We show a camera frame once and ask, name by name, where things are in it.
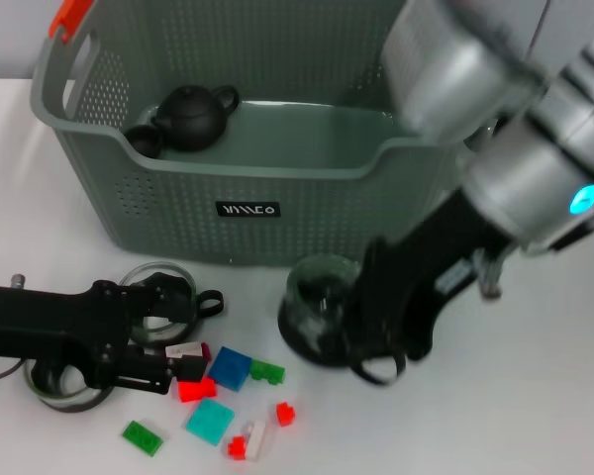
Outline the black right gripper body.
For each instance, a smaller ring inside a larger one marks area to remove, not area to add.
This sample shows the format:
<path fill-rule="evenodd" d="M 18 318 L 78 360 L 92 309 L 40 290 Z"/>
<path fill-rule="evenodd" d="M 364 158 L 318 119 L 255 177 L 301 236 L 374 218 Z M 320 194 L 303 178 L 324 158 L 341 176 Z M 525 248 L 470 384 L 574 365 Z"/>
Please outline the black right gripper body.
<path fill-rule="evenodd" d="M 457 190 L 402 240 L 379 238 L 369 246 L 362 264 L 362 315 L 398 318 L 419 288 L 461 258 L 478 248 L 497 254 L 511 242 Z"/>

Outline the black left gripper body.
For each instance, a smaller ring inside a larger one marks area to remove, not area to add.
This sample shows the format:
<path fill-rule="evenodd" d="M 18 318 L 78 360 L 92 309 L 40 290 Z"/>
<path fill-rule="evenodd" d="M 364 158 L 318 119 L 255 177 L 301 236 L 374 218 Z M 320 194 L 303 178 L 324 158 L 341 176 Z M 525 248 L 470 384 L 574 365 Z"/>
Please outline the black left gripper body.
<path fill-rule="evenodd" d="M 126 304 L 108 281 L 70 295 L 0 287 L 0 356 L 70 365 L 87 386 L 107 389 L 128 345 Z"/>

